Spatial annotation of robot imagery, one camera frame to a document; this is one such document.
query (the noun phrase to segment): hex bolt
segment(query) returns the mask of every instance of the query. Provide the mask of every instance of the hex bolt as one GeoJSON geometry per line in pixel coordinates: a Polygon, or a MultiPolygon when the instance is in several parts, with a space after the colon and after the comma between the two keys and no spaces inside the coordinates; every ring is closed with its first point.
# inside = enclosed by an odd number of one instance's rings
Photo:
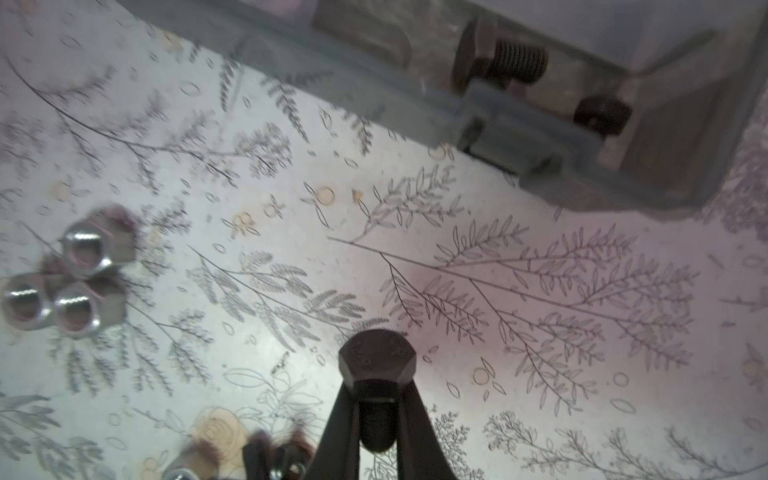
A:
{"type": "Polygon", "coordinates": [[[134,233],[106,217],[92,217],[71,225],[61,243],[65,265],[81,280],[110,273],[136,256],[134,233]]]}
{"type": "Polygon", "coordinates": [[[473,78],[506,88],[511,80],[536,82],[547,70],[549,54],[539,45],[500,38],[495,18],[482,16],[469,22],[462,33],[453,63],[454,87],[464,91],[473,78]]]}
{"type": "Polygon", "coordinates": [[[61,333],[75,339],[123,321],[125,292],[106,279],[75,282],[54,301],[55,322],[61,333]]]}
{"type": "Polygon", "coordinates": [[[37,330],[53,325],[54,298],[71,279],[65,275],[25,273],[12,277],[2,293],[2,312],[8,325],[37,330]]]}
{"type": "Polygon", "coordinates": [[[371,452],[384,452],[396,439],[397,400],[413,380],[416,351],[397,332],[365,330],[341,347],[339,369],[360,402],[360,442],[371,452]]]}

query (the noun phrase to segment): small bolt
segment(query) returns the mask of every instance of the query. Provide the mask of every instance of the small bolt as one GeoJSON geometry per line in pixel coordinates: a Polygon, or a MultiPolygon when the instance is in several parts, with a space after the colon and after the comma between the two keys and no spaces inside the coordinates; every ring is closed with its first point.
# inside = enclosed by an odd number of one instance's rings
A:
{"type": "Polygon", "coordinates": [[[459,91],[472,78],[483,78],[503,88],[511,80],[536,82],[547,70],[549,55],[538,45],[516,43],[498,35],[495,18],[469,22],[462,33],[453,63],[453,84],[459,91]]]}

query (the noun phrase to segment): floral pattern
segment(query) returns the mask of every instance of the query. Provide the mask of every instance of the floral pattern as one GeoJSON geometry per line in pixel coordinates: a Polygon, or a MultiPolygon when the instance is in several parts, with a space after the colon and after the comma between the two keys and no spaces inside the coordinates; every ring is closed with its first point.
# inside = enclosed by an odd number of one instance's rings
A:
{"type": "Polygon", "coordinates": [[[328,71],[267,77],[115,0],[5,0],[0,45],[0,274],[55,267],[93,211],[137,235],[120,325],[0,329],[9,478],[158,480],[201,441],[243,478],[255,432],[316,445],[370,328],[414,346],[462,480],[768,475],[768,97],[722,191],[658,223],[546,205],[302,91],[328,71]]]}

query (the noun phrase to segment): hex nut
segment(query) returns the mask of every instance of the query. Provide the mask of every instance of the hex nut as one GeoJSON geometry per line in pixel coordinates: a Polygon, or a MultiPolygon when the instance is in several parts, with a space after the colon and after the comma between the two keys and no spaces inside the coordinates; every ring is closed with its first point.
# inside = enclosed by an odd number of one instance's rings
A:
{"type": "Polygon", "coordinates": [[[71,278],[65,275],[24,273],[12,277],[2,293],[2,312],[8,325],[37,330],[53,325],[54,298],[71,278]]]}
{"type": "Polygon", "coordinates": [[[610,94],[583,98],[574,112],[574,123],[600,134],[621,135],[632,116],[632,107],[610,94]]]}
{"type": "Polygon", "coordinates": [[[382,386],[389,393],[400,392],[413,380],[416,351],[397,332],[366,330],[341,347],[339,369],[346,387],[359,400],[365,400],[372,390],[381,392],[382,386]]]}
{"type": "Polygon", "coordinates": [[[65,265],[80,280],[110,273],[136,257],[134,233],[107,217],[92,217],[71,225],[61,243],[65,265]]]}
{"type": "Polygon", "coordinates": [[[453,61],[453,86],[464,91],[474,77],[484,78],[496,55],[498,22],[495,17],[481,16],[464,28],[453,61]]]}
{"type": "Polygon", "coordinates": [[[312,461],[312,452],[296,442],[288,442],[272,452],[270,480],[299,480],[312,461]]]}
{"type": "Polygon", "coordinates": [[[80,281],[61,290],[54,301],[56,326],[66,336],[83,338],[125,317],[125,292],[110,280],[80,281]]]}

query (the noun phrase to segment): leaf illustration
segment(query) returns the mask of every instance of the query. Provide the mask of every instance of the leaf illustration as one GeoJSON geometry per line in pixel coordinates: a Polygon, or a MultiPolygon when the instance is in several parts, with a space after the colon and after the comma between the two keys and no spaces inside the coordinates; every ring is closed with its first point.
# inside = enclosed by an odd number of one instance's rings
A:
{"type": "Polygon", "coordinates": [[[286,405],[290,409],[296,412],[310,410],[322,404],[323,404],[323,401],[318,399],[317,397],[312,395],[307,395],[306,393],[301,393],[301,392],[292,394],[286,400],[286,405]]]}
{"type": "Polygon", "coordinates": [[[182,422],[179,416],[173,413],[170,409],[165,411],[165,423],[176,433],[184,433],[187,430],[184,427],[184,422],[182,422]]]}
{"type": "Polygon", "coordinates": [[[493,388],[496,389],[497,392],[501,393],[502,395],[506,395],[507,392],[504,390],[504,387],[499,385],[497,382],[492,382],[493,388]]]}
{"type": "Polygon", "coordinates": [[[255,389],[265,386],[264,377],[252,369],[229,369],[224,373],[224,378],[229,383],[244,389],[255,389]]]}
{"type": "Polygon", "coordinates": [[[320,209],[320,205],[315,204],[315,211],[317,212],[317,218],[319,218],[320,223],[322,223],[325,228],[330,228],[328,220],[326,220],[326,216],[323,214],[323,210],[320,209]]]}
{"type": "Polygon", "coordinates": [[[482,365],[485,367],[485,369],[488,371],[488,374],[491,376],[491,378],[496,378],[496,372],[494,371],[493,367],[490,363],[488,363],[488,360],[480,357],[480,361],[482,362],[482,365]]]}
{"type": "Polygon", "coordinates": [[[448,391],[453,395],[454,398],[460,399],[462,397],[461,392],[459,392],[458,387],[450,382],[445,382],[445,386],[448,387],[448,391]]]}

